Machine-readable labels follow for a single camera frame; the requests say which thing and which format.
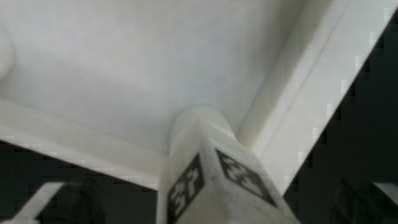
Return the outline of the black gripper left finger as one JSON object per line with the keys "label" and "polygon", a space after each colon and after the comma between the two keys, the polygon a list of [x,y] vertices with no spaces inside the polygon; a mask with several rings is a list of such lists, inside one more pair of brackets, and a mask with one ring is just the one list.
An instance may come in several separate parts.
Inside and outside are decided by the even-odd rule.
{"label": "black gripper left finger", "polygon": [[46,182],[5,224],[105,224],[101,190],[93,179]]}

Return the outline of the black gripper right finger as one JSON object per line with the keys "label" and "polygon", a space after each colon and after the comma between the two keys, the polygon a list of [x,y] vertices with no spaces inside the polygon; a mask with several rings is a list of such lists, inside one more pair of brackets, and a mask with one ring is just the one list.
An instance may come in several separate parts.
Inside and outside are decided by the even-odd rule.
{"label": "black gripper right finger", "polygon": [[398,184],[341,180],[331,224],[398,224]]}

